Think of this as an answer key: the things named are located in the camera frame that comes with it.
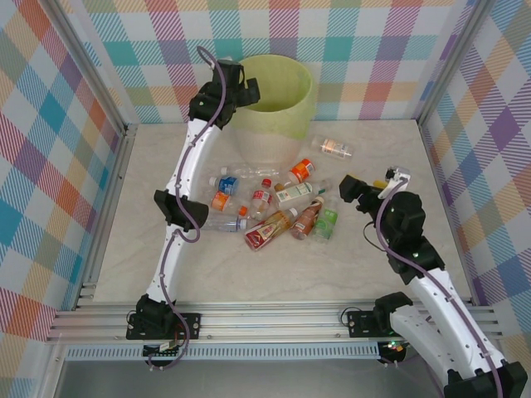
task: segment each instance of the plaid wall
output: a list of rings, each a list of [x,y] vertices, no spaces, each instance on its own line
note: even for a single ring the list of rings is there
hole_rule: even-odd
[[[496,308],[528,370],[530,21],[529,0],[495,4],[424,131],[480,303]]]
[[[0,2],[0,397],[29,396],[118,134],[37,0]]]
[[[274,53],[305,63],[319,83],[316,119],[410,119],[475,3],[83,0],[82,16],[69,1],[63,7],[111,94],[123,112],[130,102],[142,123],[186,119],[190,98],[212,75],[197,45],[235,61]],[[83,18],[96,39],[84,32]],[[127,98],[118,96],[91,39],[103,42]]]

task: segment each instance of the trash pile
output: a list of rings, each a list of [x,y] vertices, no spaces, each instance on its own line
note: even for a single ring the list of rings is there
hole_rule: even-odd
[[[311,148],[332,158],[350,160],[352,146],[315,136]],[[338,219],[337,191],[327,178],[312,181],[314,163],[302,159],[290,170],[271,165],[233,163],[209,178],[212,202],[203,230],[243,231],[247,245],[258,251],[289,230],[297,240],[310,236],[327,242]]]

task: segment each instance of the checkered pattern wallpaper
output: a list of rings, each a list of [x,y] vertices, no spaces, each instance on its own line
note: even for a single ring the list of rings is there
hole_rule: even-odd
[[[531,2],[498,0],[424,132],[465,266],[531,370]]]
[[[111,94],[122,109],[130,102],[142,123],[186,119],[190,98],[212,76],[197,56],[197,45],[235,61],[273,53],[305,63],[319,83],[316,119],[410,119],[475,4],[475,0],[83,0],[83,17],[71,6],[79,1],[61,0]],[[459,11],[461,18],[451,17],[455,12],[459,16]],[[84,32],[82,18],[97,31],[96,40],[105,46],[126,99],[118,96],[116,82],[101,65],[94,37],[91,41]]]
[[[0,397],[29,396],[80,278],[118,134],[37,0],[0,2]]]

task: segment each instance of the beige floor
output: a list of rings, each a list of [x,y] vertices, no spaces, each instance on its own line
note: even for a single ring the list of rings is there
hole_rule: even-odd
[[[119,199],[95,300],[136,302],[153,277],[164,237],[162,214],[153,202],[165,187],[181,152],[186,125],[142,125]],[[321,133],[354,143],[351,164],[303,148],[318,171],[315,179],[339,183],[346,172],[371,182],[388,166],[412,171],[409,190],[421,196],[425,233],[437,248],[462,297],[470,297],[450,227],[414,121],[313,122]],[[223,134],[211,156],[217,166],[239,159],[230,132]],[[375,299],[398,290],[409,293],[386,256],[362,236],[369,217],[354,204],[341,203],[334,238],[321,245],[297,241],[289,234],[254,253],[239,234],[205,231],[188,247],[180,264],[178,299],[182,301]],[[368,235],[376,240],[373,230]]]

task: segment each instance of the plastic bottle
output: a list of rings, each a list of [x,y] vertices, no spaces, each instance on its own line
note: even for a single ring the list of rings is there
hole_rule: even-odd
[[[318,149],[332,158],[350,160],[353,155],[353,145],[340,143],[334,139],[316,135],[312,140],[311,148]]]
[[[312,200],[330,189],[330,180],[319,182],[303,182],[293,187],[287,187],[282,191],[275,192],[275,202],[280,210],[289,209],[290,207],[306,207]]]
[[[251,207],[249,208],[249,216],[255,220],[262,221],[266,218],[267,209],[273,200],[270,192],[271,180],[264,178],[262,184],[252,194]]]
[[[280,169],[270,164],[250,166],[247,163],[233,163],[222,167],[222,176],[236,176],[239,178],[278,177]]]
[[[309,159],[302,159],[299,163],[287,172],[282,178],[281,185],[289,187],[300,184],[315,171],[314,164]]]
[[[258,251],[282,234],[282,232],[287,231],[295,218],[297,218],[296,209],[278,210],[267,220],[250,228],[244,235],[245,241],[251,249]]]
[[[317,220],[317,215],[319,210],[323,206],[324,199],[322,197],[316,197],[311,204],[304,209],[297,221],[293,224],[290,229],[291,235],[298,240],[306,239],[306,236],[314,228],[315,221]]]
[[[222,213],[210,213],[202,230],[207,231],[223,231],[223,232],[238,232],[247,228],[247,220]]]
[[[335,223],[338,220],[338,199],[331,197],[326,201],[317,217],[314,226],[316,240],[327,242],[334,232]]]
[[[226,195],[236,195],[239,180],[236,177],[210,177],[208,184]]]
[[[248,203],[237,197],[231,197],[221,191],[216,192],[211,207],[226,214],[245,216]]]

